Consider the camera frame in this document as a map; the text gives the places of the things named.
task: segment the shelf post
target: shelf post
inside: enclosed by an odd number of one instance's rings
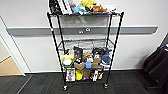
[[[63,35],[62,35],[62,28],[61,28],[61,23],[60,23],[60,19],[59,19],[59,15],[58,14],[57,14],[57,21],[58,21],[58,25],[59,25],[59,31],[60,31],[60,34],[61,34],[61,42],[62,42],[64,54],[66,54],[65,53],[64,39],[63,39]]]
[[[61,71],[62,71],[62,77],[64,79],[64,85],[66,86],[66,78],[65,78],[63,68],[62,68],[62,65],[61,65],[61,58],[60,58],[60,54],[59,54],[59,51],[58,51],[57,40],[55,38],[55,33],[54,33],[53,25],[52,25],[52,22],[51,22],[51,16],[48,12],[47,12],[47,17],[48,17],[48,21],[49,21],[49,24],[50,24],[50,27],[51,27],[52,36],[53,36],[53,39],[54,39],[55,48],[56,48],[58,60],[59,60]]]
[[[106,41],[106,48],[107,48],[107,45],[108,45],[108,40],[109,40],[109,34],[110,34],[110,27],[111,27],[112,15],[113,15],[113,14],[110,14],[110,21],[109,21],[109,26],[108,26],[107,41]]]
[[[117,40],[118,40],[118,36],[119,36],[119,33],[120,33],[120,28],[121,28],[121,23],[122,23],[123,16],[124,16],[124,12],[122,12],[120,14],[120,22],[119,22],[119,26],[117,28],[117,34],[116,34],[116,38],[115,38],[115,44],[114,44],[114,49],[113,49],[113,53],[112,53],[110,68],[109,68],[108,75],[107,75],[107,80],[106,80],[106,83],[105,83],[105,88],[107,88],[107,86],[108,86],[108,80],[109,80],[109,76],[110,76],[111,65],[112,65],[112,62],[113,62],[113,59],[114,59],[114,53],[115,53],[116,46],[117,46]]]

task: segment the box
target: box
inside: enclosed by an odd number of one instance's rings
[[[66,81],[75,81],[75,68],[67,68]]]
[[[85,67],[85,62],[83,62],[82,64],[78,64],[78,63],[74,62],[74,67],[79,70],[82,70]]]
[[[98,66],[99,63],[92,63],[92,66]]]
[[[87,59],[88,57],[90,57],[90,53],[83,53],[83,59]]]

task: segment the caster wheel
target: caster wheel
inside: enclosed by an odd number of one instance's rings
[[[104,84],[104,88],[108,88],[108,84]]]
[[[68,86],[64,86],[64,88],[63,88],[63,89],[64,89],[64,91],[66,91],[66,90],[67,90],[67,87],[68,87]]]

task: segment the cardboard box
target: cardboard box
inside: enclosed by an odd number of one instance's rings
[[[83,59],[87,59],[88,57],[90,57],[90,53],[83,53]]]
[[[83,62],[82,64],[78,64],[78,63],[74,62],[74,67],[79,70],[82,70],[85,67],[85,62]]]

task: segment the dark gray floor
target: dark gray floor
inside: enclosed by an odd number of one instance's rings
[[[0,77],[0,94],[164,94],[164,89],[146,90],[145,86],[156,84],[140,70],[111,71],[109,86],[104,89],[100,83],[69,83],[63,90],[61,73],[38,73],[22,76]]]

